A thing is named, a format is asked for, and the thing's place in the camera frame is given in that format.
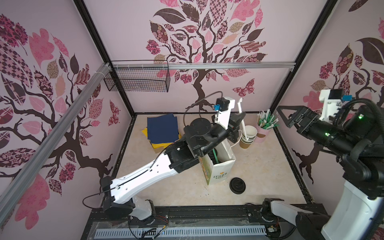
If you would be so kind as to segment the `green straw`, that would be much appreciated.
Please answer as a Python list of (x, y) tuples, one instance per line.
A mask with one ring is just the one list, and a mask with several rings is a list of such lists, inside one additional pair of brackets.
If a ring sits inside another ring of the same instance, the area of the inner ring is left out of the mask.
[(218, 156), (217, 156), (217, 151), (213, 149), (213, 156), (214, 156), (214, 165), (219, 164)]

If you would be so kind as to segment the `white illustrated paper bag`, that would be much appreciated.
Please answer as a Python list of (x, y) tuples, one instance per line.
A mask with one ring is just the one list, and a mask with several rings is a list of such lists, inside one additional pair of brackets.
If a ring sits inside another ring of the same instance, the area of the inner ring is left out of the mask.
[(228, 140), (224, 140), (214, 148), (217, 151), (219, 164), (214, 165), (213, 152), (199, 157), (207, 185), (213, 185), (224, 181), (230, 173), (236, 157)]

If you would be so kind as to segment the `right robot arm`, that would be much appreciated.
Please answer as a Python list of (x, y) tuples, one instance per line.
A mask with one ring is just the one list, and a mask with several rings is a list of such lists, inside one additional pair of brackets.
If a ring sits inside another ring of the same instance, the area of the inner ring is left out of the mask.
[(344, 170), (342, 197), (332, 215), (324, 215), (267, 198), (264, 220), (281, 218), (306, 240), (369, 240), (384, 219), (384, 114), (369, 99), (337, 107), (332, 122), (305, 106), (291, 106), (292, 114), (277, 108), (287, 127), (315, 141), (339, 157)]

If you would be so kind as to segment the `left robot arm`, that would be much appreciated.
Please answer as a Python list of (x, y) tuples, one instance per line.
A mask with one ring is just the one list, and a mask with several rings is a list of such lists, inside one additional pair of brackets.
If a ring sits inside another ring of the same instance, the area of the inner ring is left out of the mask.
[(166, 147), (152, 162), (121, 178), (102, 179), (105, 194), (102, 210), (111, 219), (131, 216), (151, 222), (156, 216), (153, 201), (137, 194), (147, 187), (197, 165), (200, 159), (224, 142), (235, 143), (246, 113), (221, 113), (212, 121), (197, 118), (184, 127), (180, 140)]

